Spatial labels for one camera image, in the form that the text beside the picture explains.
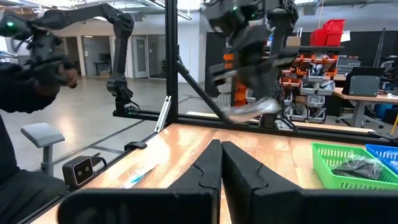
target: blue object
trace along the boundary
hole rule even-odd
[[[386,165],[395,174],[398,174],[398,147],[378,146],[366,144],[366,149],[374,157]]]
[[[387,103],[382,103],[382,104],[376,105],[377,117],[383,119],[384,118],[384,113],[386,112],[387,109],[392,109],[392,105],[391,104],[387,104]]]

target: black sleeve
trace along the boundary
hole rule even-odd
[[[19,80],[15,75],[0,73],[0,109],[32,113],[51,104],[56,95],[42,96],[35,91],[35,80]]]

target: red crate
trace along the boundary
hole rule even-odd
[[[340,34],[328,34],[328,37],[326,38],[326,45],[325,46],[340,46],[340,41],[341,41],[341,35]]]
[[[311,46],[325,46],[327,31],[323,29],[316,29],[311,33]]]
[[[323,25],[323,29],[328,32],[328,34],[340,34],[344,30],[345,19],[331,19]]]

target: person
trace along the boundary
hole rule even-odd
[[[8,113],[32,113],[54,101],[59,85],[42,85],[40,79],[33,78],[21,80],[16,78],[13,69],[10,64],[0,63],[0,109]],[[58,75],[67,77],[68,87],[77,86],[77,71],[70,65],[60,65]],[[20,222],[65,194],[66,189],[60,179],[17,166],[14,147],[0,116],[0,223]]]

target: green basket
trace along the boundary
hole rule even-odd
[[[351,153],[374,159],[366,150],[360,147],[334,144],[311,143],[311,145],[313,167],[325,188],[363,190],[398,189],[398,176],[385,165],[383,165],[379,180],[344,177],[331,172],[331,167],[345,162]]]

